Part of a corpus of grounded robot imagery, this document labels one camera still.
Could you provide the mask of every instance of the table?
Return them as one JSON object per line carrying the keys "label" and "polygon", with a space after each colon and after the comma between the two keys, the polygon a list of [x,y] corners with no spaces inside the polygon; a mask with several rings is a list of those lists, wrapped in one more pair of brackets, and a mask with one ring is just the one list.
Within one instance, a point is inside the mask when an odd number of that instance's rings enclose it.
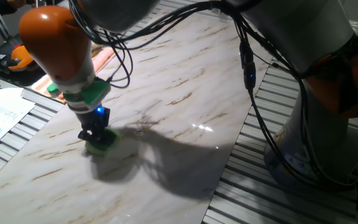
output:
{"label": "table", "polygon": [[114,150],[87,156],[65,106],[0,171],[0,223],[201,223],[250,108],[235,27],[191,16],[133,57],[130,87],[103,102]]}

